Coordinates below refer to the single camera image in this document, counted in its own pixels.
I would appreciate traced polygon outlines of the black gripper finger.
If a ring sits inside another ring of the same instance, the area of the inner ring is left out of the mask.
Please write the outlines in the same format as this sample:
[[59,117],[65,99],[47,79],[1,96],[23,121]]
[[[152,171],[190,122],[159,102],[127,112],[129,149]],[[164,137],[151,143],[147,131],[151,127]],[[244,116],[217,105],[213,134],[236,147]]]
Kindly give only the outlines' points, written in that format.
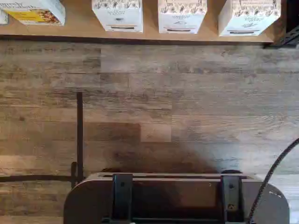
[[238,170],[225,170],[221,176],[222,213],[225,224],[243,224],[242,179]]
[[112,224],[131,223],[132,189],[132,174],[113,175],[113,203],[111,209]]

